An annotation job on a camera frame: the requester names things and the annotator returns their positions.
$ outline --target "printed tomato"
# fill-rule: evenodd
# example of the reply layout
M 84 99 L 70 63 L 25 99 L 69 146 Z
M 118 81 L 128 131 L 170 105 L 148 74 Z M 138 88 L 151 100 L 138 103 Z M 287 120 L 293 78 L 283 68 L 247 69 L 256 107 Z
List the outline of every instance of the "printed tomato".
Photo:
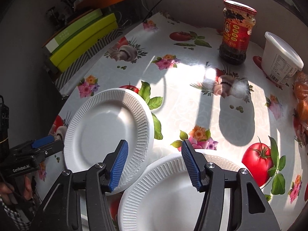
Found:
M 218 82 L 218 78 L 222 75 L 224 75 L 224 72 L 218 68 L 214 68 L 216 70 L 216 76 L 215 76 L 215 81 Z
M 306 186 L 306 191 L 305 191 L 304 200 L 305 200 L 305 201 L 308 200 L 308 184 L 307 184 L 307 186 Z
M 120 88 L 132 90 L 137 94 L 139 93 L 139 89 L 133 85 L 124 85 L 124 86 L 121 86 Z
M 54 131 L 57 131 L 58 127 L 63 126 L 63 120 L 62 120 L 61 116 L 57 115 L 57 117 L 54 121 L 54 125 L 56 126 Z
M 244 153 L 242 163 L 248 168 L 259 187 L 270 178 L 268 170 L 274 166 L 270 148 L 263 143 L 252 144 Z
M 121 47 L 121 46 L 124 46 L 124 45 L 128 45 L 128 41 L 126 39 L 126 37 L 122 37 L 119 41 L 118 41 L 118 49 Z
M 109 210 L 110 210 L 111 218 L 112 218 L 114 221 L 118 221 L 118 220 L 117 220 L 117 215 L 118 215 L 118 210 L 119 210 L 120 201 L 121 201 L 121 198 L 116 199 L 115 201 L 113 201 L 113 202 L 110 204 Z
M 174 41 L 190 41 L 192 36 L 186 32 L 173 32 L 169 35 L 170 39 Z
M 224 34 L 224 30 L 223 29 L 217 29 L 216 32 L 219 34 L 219 35 L 223 35 Z
M 254 63 L 255 63 L 260 69 L 262 69 L 262 67 L 261 67 L 262 58 L 261 58 L 261 57 L 259 57 L 259 56 L 254 56 L 254 57 L 252 57 L 252 60 L 254 61 Z

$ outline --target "finger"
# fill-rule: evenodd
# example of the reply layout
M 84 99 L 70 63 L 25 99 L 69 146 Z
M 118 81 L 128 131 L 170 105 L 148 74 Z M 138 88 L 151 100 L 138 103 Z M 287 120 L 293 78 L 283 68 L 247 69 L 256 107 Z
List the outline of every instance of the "finger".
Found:
M 31 187 L 31 180 L 29 179 L 28 176 L 25 175 L 25 189 L 27 191 L 32 191 L 32 187 Z
M 11 184 L 8 184 L 10 189 L 5 185 L 5 183 L 0 182 L 0 194 L 10 194 L 12 191 L 14 191 L 14 187 Z
M 30 200 L 32 198 L 31 181 L 27 176 L 25 176 L 25 190 L 23 192 L 23 196 L 26 200 Z
M 26 200 L 30 200 L 32 199 L 32 191 L 27 191 L 26 189 L 24 190 L 23 192 L 23 197 L 26 199 Z
M 5 205 L 11 205 L 12 204 L 10 199 L 9 199 L 9 196 L 7 194 L 1 194 L 0 196 L 1 196 Z

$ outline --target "printed flower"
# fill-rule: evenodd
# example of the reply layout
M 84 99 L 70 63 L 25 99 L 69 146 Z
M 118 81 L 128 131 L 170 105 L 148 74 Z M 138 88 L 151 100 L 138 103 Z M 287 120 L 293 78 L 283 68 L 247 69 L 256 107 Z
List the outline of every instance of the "printed flower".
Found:
M 216 150 L 216 146 L 218 144 L 217 141 L 214 141 L 211 137 L 207 141 L 197 141 L 192 136 L 189 137 L 189 141 L 192 144 L 194 149 L 212 149 Z
M 142 25 L 143 25 L 143 29 L 145 31 L 154 31 L 155 32 L 156 30 L 158 30 L 158 28 L 156 27 L 156 24 L 151 20 L 143 22 Z
M 189 132 L 189 135 L 195 138 L 197 141 L 206 140 L 205 128 L 195 125 L 193 130 Z
M 214 141 L 212 137 L 210 137 L 206 142 L 205 142 L 205 149 L 212 149 L 216 150 L 218 142 Z
M 299 184 L 301 182 L 301 175 L 297 175 L 294 184 Z
M 95 84 L 95 77 L 93 75 L 90 75 L 86 78 L 86 81 L 89 83 L 89 84 Z
M 80 98 L 90 97 L 94 87 L 94 84 L 89 84 L 88 82 L 84 82 L 82 85 L 79 85 L 78 90 L 80 93 Z
M 174 59 L 174 56 L 170 55 L 170 54 L 167 54 L 167 55 L 163 56 L 163 59 L 167 59 L 167 60 Z
M 39 178 L 40 178 L 40 180 L 43 180 L 43 181 L 45 181 L 45 178 L 46 178 L 46 165 L 45 165 L 45 162 L 41 162 L 40 164 L 39 164 L 39 167 L 40 167 L 40 169 L 38 170 L 38 176 L 39 176 Z
M 158 66 L 159 70 L 173 68 L 174 60 L 167 60 L 163 58 L 161 61 L 156 62 L 155 64 Z
M 303 182 L 301 181 L 301 175 L 297 175 L 295 181 L 292 182 L 292 188 L 288 192 L 291 204 L 299 196 L 299 191 L 301 190 L 302 183 Z
M 94 87 L 92 88 L 92 92 L 97 92 L 99 88 L 100 88 L 100 85 L 95 83 Z
M 299 194 L 299 185 L 295 185 L 292 192 L 290 193 L 290 203 L 292 204 L 292 202 L 297 198 Z
M 269 110 L 273 113 L 276 120 L 283 117 L 282 104 L 278 101 L 276 96 L 270 95 L 270 98 L 266 97 L 266 104 Z

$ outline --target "barcode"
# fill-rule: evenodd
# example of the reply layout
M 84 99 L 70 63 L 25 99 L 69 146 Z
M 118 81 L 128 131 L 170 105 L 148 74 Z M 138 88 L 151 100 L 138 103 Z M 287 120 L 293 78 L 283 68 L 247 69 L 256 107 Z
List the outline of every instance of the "barcode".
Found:
M 278 78 L 276 78 L 273 74 L 270 74 L 269 77 L 272 78 L 274 82 L 278 82 L 279 81 Z

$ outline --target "white plastic tub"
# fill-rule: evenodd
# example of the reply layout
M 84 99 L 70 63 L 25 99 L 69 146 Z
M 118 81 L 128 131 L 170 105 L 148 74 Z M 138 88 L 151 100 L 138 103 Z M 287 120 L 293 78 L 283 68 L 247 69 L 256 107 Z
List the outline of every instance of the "white plastic tub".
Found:
M 284 85 L 297 70 L 303 69 L 304 63 L 294 49 L 280 37 L 266 32 L 265 38 L 261 67 L 273 82 Z

